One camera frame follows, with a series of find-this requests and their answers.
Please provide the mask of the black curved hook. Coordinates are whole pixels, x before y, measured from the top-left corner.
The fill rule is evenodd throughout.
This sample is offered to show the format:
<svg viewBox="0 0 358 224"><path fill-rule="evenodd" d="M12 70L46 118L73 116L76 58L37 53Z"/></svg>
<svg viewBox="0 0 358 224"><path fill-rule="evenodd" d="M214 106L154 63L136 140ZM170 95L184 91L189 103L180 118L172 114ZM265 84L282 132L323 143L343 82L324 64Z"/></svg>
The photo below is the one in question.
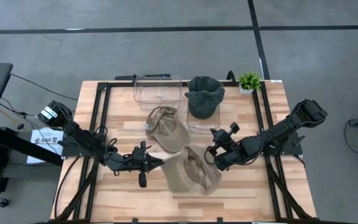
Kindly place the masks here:
<svg viewBox="0 0 358 224"><path fill-rule="evenodd" d="M237 85L237 80L232 70L228 72L226 80L230 81L232 85Z"/></svg>

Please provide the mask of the white printed paper sheet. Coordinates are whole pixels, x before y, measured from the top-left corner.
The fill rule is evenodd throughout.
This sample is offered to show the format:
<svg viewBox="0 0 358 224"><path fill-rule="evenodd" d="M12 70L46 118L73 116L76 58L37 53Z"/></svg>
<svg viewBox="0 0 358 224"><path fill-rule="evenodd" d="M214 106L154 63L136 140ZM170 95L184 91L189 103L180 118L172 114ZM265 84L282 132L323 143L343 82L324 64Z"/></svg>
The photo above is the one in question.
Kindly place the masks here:
<svg viewBox="0 0 358 224"><path fill-rule="evenodd" d="M39 164L45 162L45 156L52 153L62 156L63 146L58 142L64 137L63 131L51 128L41 128L32 131L30 142L35 144L35 148L30 150L27 156L27 164Z"/></svg>

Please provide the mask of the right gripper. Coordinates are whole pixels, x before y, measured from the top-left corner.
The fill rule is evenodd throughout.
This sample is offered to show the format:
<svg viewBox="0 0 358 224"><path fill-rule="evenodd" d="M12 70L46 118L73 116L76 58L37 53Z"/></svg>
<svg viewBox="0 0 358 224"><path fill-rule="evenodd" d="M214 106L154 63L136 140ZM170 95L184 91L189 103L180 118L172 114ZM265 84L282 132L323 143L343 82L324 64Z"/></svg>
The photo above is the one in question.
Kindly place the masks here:
<svg viewBox="0 0 358 224"><path fill-rule="evenodd" d="M211 134L213 135L214 145L209 147L209 152L215 156L217 154L217 150L221 147L225 151L231 151L231 147L236 144L236 142L232 139L231 135L236 134L239 130L239 126L237 123L233 122L230 125L230 131L226 132L223 129L219 130L211 130Z"/></svg>

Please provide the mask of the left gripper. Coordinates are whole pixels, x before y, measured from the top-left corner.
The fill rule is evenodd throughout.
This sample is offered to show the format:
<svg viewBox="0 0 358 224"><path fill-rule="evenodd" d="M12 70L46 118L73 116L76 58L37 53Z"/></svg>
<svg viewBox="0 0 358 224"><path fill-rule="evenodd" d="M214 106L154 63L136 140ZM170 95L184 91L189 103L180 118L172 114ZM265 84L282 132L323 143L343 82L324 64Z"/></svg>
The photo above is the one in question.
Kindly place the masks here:
<svg viewBox="0 0 358 224"><path fill-rule="evenodd" d="M140 143L140 146L136 146L134 150L132 151L132 154L127 157L127 161L125 164L125 170L126 171L139 171L139 186L141 188L146 188L147 186L147 179L146 179L146 171L145 171L145 165L147 163L147 170L153 170L161 165L164 164L163 159L151 156L150 154L147 154L147 161L146 161L146 143L145 141L142 141Z"/></svg>

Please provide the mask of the tan cap with white label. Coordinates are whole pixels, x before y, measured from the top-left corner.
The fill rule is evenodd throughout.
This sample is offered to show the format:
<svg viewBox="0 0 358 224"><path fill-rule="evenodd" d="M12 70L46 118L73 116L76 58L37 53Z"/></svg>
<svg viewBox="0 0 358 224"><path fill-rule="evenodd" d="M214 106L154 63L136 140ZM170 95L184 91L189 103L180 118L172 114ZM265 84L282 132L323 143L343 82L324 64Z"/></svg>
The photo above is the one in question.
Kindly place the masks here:
<svg viewBox="0 0 358 224"><path fill-rule="evenodd" d="M190 134L179 120L178 110L171 106L158 106L149 113L145 134L154 137L169 154L181 151L190 142Z"/></svg>

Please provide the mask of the dark green baseball cap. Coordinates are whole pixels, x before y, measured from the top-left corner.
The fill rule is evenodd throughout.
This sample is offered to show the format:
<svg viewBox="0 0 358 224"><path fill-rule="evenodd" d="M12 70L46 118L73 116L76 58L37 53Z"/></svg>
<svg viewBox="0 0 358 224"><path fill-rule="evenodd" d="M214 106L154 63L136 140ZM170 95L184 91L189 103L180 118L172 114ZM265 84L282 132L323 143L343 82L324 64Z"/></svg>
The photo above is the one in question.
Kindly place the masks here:
<svg viewBox="0 0 358 224"><path fill-rule="evenodd" d="M198 119L211 117L218 105L223 101L225 94L224 85L218 80L207 77L194 77L188 82L188 109Z"/></svg>

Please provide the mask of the small green potted plant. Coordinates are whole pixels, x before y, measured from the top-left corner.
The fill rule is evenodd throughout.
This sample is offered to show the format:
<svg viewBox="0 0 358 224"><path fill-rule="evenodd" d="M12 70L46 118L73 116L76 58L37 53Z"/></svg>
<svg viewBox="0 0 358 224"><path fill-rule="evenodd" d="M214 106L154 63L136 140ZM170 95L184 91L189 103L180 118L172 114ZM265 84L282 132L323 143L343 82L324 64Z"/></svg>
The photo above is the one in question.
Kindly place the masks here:
<svg viewBox="0 0 358 224"><path fill-rule="evenodd" d="M251 94L254 90L259 90L260 87L260 76L257 72L248 71L239 77L239 89L242 95Z"/></svg>

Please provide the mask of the tan baseball cap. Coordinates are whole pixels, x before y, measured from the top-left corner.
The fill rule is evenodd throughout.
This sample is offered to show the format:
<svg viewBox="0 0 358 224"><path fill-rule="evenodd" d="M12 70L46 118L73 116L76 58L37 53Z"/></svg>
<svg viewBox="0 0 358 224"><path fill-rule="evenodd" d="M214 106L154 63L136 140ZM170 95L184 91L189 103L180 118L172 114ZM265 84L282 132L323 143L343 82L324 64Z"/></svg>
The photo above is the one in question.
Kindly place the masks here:
<svg viewBox="0 0 358 224"><path fill-rule="evenodd" d="M218 188L221 173L209 163L213 156L205 153L203 147L187 145L164 160L161 169L171 192L209 195Z"/></svg>

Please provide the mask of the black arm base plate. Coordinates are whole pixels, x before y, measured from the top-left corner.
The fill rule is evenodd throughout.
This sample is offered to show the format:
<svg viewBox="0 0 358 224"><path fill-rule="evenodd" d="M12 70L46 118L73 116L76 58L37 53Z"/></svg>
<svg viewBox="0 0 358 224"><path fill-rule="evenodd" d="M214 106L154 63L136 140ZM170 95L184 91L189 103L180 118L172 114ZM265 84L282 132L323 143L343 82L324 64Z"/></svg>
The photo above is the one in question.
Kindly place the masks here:
<svg viewBox="0 0 358 224"><path fill-rule="evenodd" d="M277 155L302 155L303 151L300 146L300 142L304 139L304 136L299 136L297 132L292 133L284 139L281 143L274 145L273 143L266 144L263 153L270 156Z"/></svg>
<svg viewBox="0 0 358 224"><path fill-rule="evenodd" d="M63 146L63 156L94 156L94 151L89 149L92 144L103 145L106 136L95 134L88 130L74 132L72 135L65 134L63 140L59 142Z"/></svg>

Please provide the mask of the clear plastic bin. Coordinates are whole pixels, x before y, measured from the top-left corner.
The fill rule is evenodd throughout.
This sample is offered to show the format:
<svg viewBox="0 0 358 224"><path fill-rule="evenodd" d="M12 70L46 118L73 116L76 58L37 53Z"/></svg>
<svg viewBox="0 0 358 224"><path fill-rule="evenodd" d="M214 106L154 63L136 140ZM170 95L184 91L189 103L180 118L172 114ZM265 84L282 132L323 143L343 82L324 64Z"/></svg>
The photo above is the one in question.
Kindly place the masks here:
<svg viewBox="0 0 358 224"><path fill-rule="evenodd" d="M216 129L220 127L220 104L216 108L214 114L208 119L195 118L189 111L187 112L186 123L193 132L208 132L210 129Z"/></svg>
<svg viewBox="0 0 358 224"><path fill-rule="evenodd" d="M178 108L182 98L182 80L178 75L139 75L134 79L134 101L142 109L158 106Z"/></svg>

